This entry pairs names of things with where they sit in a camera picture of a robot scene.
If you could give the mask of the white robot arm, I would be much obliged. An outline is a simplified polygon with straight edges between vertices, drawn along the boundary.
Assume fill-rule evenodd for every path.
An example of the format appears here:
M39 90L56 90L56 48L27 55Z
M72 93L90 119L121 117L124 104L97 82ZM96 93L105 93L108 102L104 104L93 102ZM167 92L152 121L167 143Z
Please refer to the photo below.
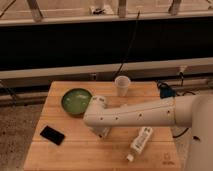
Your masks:
M213 171L213 94L169 97L116 108L107 108L105 97L94 96L83 120L89 127L189 127L192 136L184 171Z

